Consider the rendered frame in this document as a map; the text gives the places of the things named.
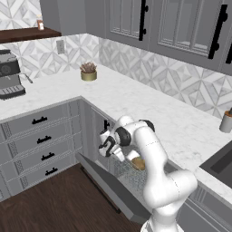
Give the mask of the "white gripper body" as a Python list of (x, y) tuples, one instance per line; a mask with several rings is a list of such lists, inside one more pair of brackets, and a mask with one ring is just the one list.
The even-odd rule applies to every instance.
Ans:
[(121, 148), (116, 149), (113, 152), (113, 155), (120, 161), (123, 162), (125, 160), (125, 156), (123, 155), (123, 152), (121, 150)]

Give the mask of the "white cup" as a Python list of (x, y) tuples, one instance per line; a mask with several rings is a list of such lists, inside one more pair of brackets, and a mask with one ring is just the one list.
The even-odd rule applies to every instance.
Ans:
[(127, 156), (126, 159), (132, 161), (135, 158), (139, 158), (140, 154), (136, 150), (132, 150)]

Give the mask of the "brown bowl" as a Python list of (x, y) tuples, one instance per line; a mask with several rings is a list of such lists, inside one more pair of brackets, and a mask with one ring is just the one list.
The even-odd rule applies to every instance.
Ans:
[(145, 161), (141, 158), (134, 158), (132, 161), (133, 168), (137, 170), (145, 170)]

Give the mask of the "grey base cupboard door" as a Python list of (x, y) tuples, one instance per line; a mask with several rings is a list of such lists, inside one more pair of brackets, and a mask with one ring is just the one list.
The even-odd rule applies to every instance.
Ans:
[(92, 108), (92, 139), (93, 139), (93, 148), (94, 151), (92, 153), (92, 160), (101, 166), (103, 169), (109, 169), (109, 162), (108, 158), (104, 158), (99, 153), (99, 146), (102, 144), (100, 133), (104, 130), (104, 122), (107, 121), (107, 129), (112, 128), (112, 122), (101, 114), (96, 109)]

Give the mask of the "succulent in gold pot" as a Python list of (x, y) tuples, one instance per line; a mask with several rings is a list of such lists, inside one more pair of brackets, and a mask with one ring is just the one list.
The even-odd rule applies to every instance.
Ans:
[(94, 63), (83, 63), (80, 67), (81, 77), (84, 81), (91, 82), (97, 79), (97, 66)]

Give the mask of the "grey drawer front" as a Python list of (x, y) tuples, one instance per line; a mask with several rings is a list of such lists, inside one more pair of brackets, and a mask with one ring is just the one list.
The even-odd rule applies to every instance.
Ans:
[[(48, 120), (38, 124), (32, 124), (33, 119), (38, 120), (42, 116), (47, 117)], [(0, 143), (15, 138), (16, 136), (20, 136), (24, 133), (38, 131), (52, 125), (53, 123), (69, 119), (72, 116), (72, 106), (69, 103), (65, 103), (0, 123)]]
[(35, 153), (32, 153), (31, 155), (28, 155), (26, 157), (23, 157), (21, 159), (18, 159), (17, 161), (12, 162), (12, 167), (17, 175), (20, 175), (27, 169), (30, 169), (36, 165), (41, 164), (44, 161), (50, 160), (46, 159), (44, 161), (41, 161), (42, 156), (47, 156), (50, 152), (54, 153), (55, 156), (65, 153), (69, 150), (69, 141), (64, 140), (62, 142), (59, 142), (55, 145), (49, 146), (47, 148), (44, 148), (42, 150), (39, 150)]
[[(30, 172), (29, 174), (25, 174), (20, 178), (20, 183), (23, 189), (27, 189), (32, 186), (34, 183), (39, 182), (43, 179), (50, 178), (52, 175), (57, 174), (63, 169), (67, 169), (75, 164), (74, 154), (71, 153), (69, 155), (62, 155), (56, 159), (53, 159), (50, 162), (43, 164), (35, 171)], [(45, 172), (48, 170), (52, 170), (53, 168), (57, 168), (58, 170), (49, 176), (45, 176)]]
[[(7, 148), (9, 149), (11, 157), (14, 158), (20, 153), (26, 152), (31, 149), (35, 149), (38, 146), (42, 146), (48, 142), (58, 140), (64, 136), (72, 134), (73, 130), (71, 129), (70, 123), (67, 121), (42, 130), (35, 131), (32, 134), (8, 142)], [(45, 136), (51, 136), (52, 138), (48, 141), (37, 144), (37, 140), (39, 138), (43, 139)]]

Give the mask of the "dark sink basin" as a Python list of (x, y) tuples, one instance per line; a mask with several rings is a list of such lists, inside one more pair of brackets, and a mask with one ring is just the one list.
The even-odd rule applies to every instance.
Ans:
[(232, 141), (218, 150), (200, 167), (232, 189)]

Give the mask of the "grey base cupboard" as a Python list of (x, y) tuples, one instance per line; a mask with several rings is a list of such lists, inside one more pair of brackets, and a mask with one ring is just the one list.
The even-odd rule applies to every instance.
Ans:
[(179, 210), (184, 232), (232, 232), (232, 205), (198, 186)]

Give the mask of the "black espresso machine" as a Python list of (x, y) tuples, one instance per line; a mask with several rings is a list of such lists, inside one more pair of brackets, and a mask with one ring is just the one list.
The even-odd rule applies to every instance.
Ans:
[(0, 99), (7, 100), (25, 95), (20, 81), (22, 74), (16, 56), (9, 50), (0, 50)]

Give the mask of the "dark wooden shelf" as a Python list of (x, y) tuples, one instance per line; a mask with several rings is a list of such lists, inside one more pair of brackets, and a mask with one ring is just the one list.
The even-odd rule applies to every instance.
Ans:
[(37, 27), (1, 30), (0, 44), (58, 37), (61, 35), (60, 32), (47, 27), (43, 30), (39, 30)]

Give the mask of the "small brown jar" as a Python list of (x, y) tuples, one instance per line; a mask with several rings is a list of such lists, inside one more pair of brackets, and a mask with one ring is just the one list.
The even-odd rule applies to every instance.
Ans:
[(41, 14), (36, 16), (37, 26), (39, 30), (44, 30), (44, 21)]

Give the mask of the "grey wall socket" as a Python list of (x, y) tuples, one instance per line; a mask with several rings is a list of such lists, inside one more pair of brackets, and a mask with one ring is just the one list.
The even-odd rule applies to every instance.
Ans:
[(63, 40), (59, 40), (56, 42), (57, 45), (57, 53), (58, 54), (63, 54), (64, 53), (64, 41)]

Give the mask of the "grey wall cupboard door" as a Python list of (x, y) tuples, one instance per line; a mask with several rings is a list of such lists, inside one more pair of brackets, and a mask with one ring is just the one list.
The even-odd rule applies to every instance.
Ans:
[[(220, 8), (227, 5), (228, 18), (212, 60), (208, 54)], [(154, 0), (149, 49), (185, 63), (232, 75), (227, 54), (232, 43), (232, 0)]]
[(150, 39), (150, 19), (153, 0), (146, 0), (149, 11), (145, 14), (147, 33), (139, 40), (141, 0), (105, 0), (106, 38), (147, 50)]

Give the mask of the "grey wall cupboard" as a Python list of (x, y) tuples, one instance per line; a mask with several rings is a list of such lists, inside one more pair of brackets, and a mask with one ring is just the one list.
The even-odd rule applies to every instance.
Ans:
[(105, 0), (40, 0), (44, 26), (61, 35), (105, 37)]

